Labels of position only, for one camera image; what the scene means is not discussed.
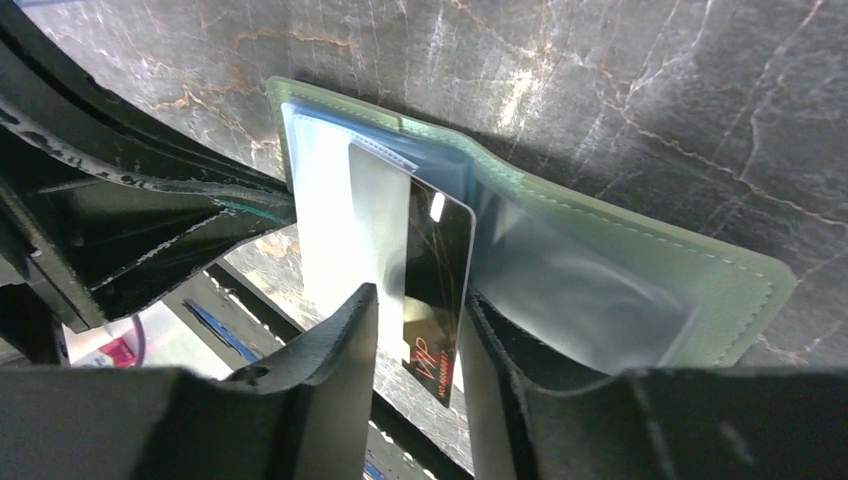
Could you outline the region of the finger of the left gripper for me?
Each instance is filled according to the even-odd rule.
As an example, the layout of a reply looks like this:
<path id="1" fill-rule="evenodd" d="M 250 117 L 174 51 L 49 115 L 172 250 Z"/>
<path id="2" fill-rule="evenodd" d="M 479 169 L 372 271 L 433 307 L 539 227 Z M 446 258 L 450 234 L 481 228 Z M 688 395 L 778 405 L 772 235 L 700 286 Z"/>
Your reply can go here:
<path id="1" fill-rule="evenodd" d="M 1 241 L 71 330 L 135 314 L 296 219 L 287 186 L 100 86 L 1 5 Z"/>

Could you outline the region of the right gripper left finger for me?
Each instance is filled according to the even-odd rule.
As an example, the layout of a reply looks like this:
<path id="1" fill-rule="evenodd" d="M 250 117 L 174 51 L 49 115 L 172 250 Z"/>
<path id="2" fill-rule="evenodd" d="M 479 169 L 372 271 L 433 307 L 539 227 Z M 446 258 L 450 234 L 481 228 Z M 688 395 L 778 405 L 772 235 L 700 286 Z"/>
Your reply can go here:
<path id="1" fill-rule="evenodd" d="M 377 292 L 224 380 L 180 368 L 1 373 L 5 479 L 359 479 Z"/>

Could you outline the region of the black VIP credit card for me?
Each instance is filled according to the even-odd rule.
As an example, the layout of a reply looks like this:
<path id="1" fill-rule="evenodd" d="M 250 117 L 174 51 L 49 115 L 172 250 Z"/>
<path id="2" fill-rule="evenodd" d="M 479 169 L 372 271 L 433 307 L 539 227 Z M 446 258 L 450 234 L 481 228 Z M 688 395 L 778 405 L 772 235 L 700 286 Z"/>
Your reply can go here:
<path id="1" fill-rule="evenodd" d="M 447 407 L 475 214 L 402 168 L 391 151 L 357 141 L 348 159 L 354 227 L 378 292 L 381 345 Z"/>

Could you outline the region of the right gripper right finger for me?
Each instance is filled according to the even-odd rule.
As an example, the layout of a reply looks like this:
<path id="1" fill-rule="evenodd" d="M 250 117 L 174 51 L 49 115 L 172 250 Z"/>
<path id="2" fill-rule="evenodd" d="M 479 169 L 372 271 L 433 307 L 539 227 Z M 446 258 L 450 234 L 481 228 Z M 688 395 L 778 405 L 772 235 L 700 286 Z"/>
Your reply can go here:
<path id="1" fill-rule="evenodd" d="M 843 479 L 838 368 L 639 368 L 608 376 L 481 295 L 460 327 L 478 479 Z"/>

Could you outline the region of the green leather card holder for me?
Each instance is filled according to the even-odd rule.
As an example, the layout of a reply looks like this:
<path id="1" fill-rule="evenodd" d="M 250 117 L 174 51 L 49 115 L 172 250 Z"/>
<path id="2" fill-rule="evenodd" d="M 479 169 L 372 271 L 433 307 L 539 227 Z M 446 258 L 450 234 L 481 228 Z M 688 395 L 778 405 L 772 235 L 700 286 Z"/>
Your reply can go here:
<path id="1" fill-rule="evenodd" d="M 357 141 L 473 211 L 466 292 L 594 371 L 730 366 L 795 288 L 777 259 L 549 182 L 457 131 L 295 80 L 266 89 L 305 295 L 322 314 L 370 282 L 352 213 Z"/>

